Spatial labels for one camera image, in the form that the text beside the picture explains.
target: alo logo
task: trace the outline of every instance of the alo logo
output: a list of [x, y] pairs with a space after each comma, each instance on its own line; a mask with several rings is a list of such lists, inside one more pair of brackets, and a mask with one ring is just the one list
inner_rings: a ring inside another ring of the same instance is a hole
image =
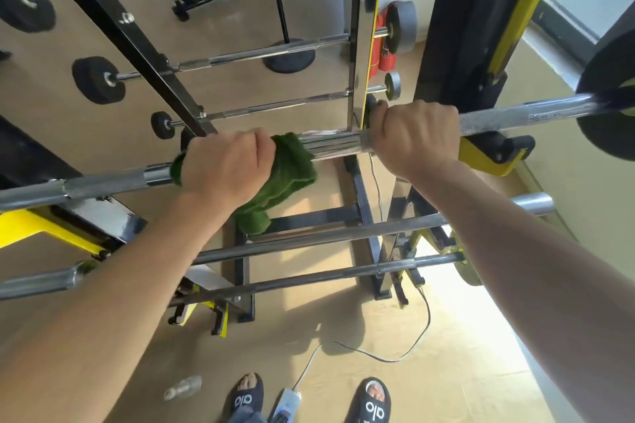
[[244, 404], [251, 404], [251, 395], [236, 396], [236, 399], [234, 400], [234, 408], [238, 408]]
[[378, 420], [384, 419], [384, 409], [381, 406], [377, 406], [373, 402], [366, 402], [366, 411], [372, 414], [373, 421], [375, 421], [375, 418], [377, 418]]

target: right hand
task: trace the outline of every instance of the right hand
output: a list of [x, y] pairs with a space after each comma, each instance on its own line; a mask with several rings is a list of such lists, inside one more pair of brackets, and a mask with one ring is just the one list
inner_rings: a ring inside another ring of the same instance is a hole
[[275, 143], [264, 129], [195, 137], [183, 161], [183, 191], [195, 195], [201, 211], [229, 216], [265, 184], [274, 157]]
[[370, 134], [385, 168], [410, 182], [458, 160], [460, 125], [455, 106], [416, 100], [388, 107], [380, 101], [370, 116]]

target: slipper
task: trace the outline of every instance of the slipper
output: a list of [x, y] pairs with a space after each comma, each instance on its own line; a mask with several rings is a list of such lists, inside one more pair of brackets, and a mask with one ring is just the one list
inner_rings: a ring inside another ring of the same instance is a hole
[[[384, 390], [384, 401], [380, 402], [368, 394], [368, 387], [375, 383]], [[391, 416], [391, 395], [388, 388], [379, 378], [366, 378], [355, 392], [354, 407], [357, 408], [356, 423], [388, 423]]]
[[265, 400], [265, 387], [262, 384], [262, 378], [258, 373], [256, 375], [256, 386], [249, 389], [237, 389], [242, 378], [232, 390], [232, 412], [236, 411], [240, 406], [248, 404], [253, 411], [262, 411], [262, 405]]

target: beige floor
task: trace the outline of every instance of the beige floor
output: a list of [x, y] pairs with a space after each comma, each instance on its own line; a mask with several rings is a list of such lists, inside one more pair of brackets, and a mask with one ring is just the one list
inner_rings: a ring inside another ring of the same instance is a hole
[[[173, 62], [263, 47], [277, 42], [274, 0], [219, 0], [181, 23], [172, 0], [122, 0], [141, 28]], [[315, 38], [339, 33], [344, 26], [342, 0], [284, 0], [290, 34]], [[75, 58], [101, 55], [121, 71], [130, 65], [70, 0], [55, 2], [58, 24], [50, 33], [23, 34], [0, 28], [0, 47], [15, 56], [0, 67], [0, 111], [80, 171], [119, 170], [164, 162], [176, 154], [177, 139], [152, 134], [150, 114], [165, 104], [144, 81], [128, 84], [126, 99], [96, 106], [75, 89], [70, 65]], [[401, 102], [411, 100], [423, 48], [398, 61], [404, 82]], [[342, 90], [347, 66], [338, 48], [320, 50], [306, 71], [272, 74], [258, 60], [239, 62], [179, 76], [210, 111]], [[345, 125], [344, 101], [303, 106], [218, 123], [220, 130], [260, 125], [272, 132], [338, 129]], [[368, 157], [361, 158], [373, 214], [377, 194], [369, 177]], [[342, 203], [333, 163], [318, 163], [319, 181], [272, 211], [286, 215], [335, 207]], [[387, 210], [393, 178], [377, 164]], [[508, 192], [522, 192], [518, 181], [494, 182]], [[121, 200], [146, 218], [161, 211], [173, 194], [159, 188], [122, 195]], [[218, 244], [218, 238], [211, 246]], [[0, 250], [0, 276], [24, 275], [65, 267], [81, 254], [45, 236]], [[323, 245], [253, 258], [252, 279], [267, 280], [350, 266], [348, 243]], [[339, 340], [394, 358], [408, 349], [422, 330], [425, 305], [406, 284], [411, 301], [400, 310], [395, 300], [375, 302], [354, 280], [324, 283], [257, 296], [257, 320], [233, 324], [226, 339], [209, 336], [211, 314], [198, 308], [187, 326], [161, 323], [109, 422], [209, 422], [218, 416], [226, 394], [246, 371], [258, 371], [266, 386], [265, 409], [283, 387], [291, 387], [311, 351], [326, 343], [300, 391], [299, 422], [341, 421], [358, 382], [377, 376], [393, 395], [393, 422], [552, 421], [516, 339], [483, 288], [468, 287], [452, 267], [426, 269], [425, 293], [433, 322], [410, 358], [378, 363], [332, 344]], [[4, 302], [0, 342], [29, 321], [38, 307], [63, 295]], [[182, 378], [200, 374], [203, 387], [193, 397], [163, 403], [163, 391]]]

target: water bottle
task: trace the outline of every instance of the water bottle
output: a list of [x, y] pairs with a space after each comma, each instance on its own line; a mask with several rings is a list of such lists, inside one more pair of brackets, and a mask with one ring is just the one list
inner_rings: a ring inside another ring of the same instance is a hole
[[190, 376], [184, 380], [179, 381], [172, 388], [165, 390], [163, 394], [163, 401], [169, 402], [170, 400], [183, 399], [192, 396], [201, 389], [202, 377], [200, 375]]

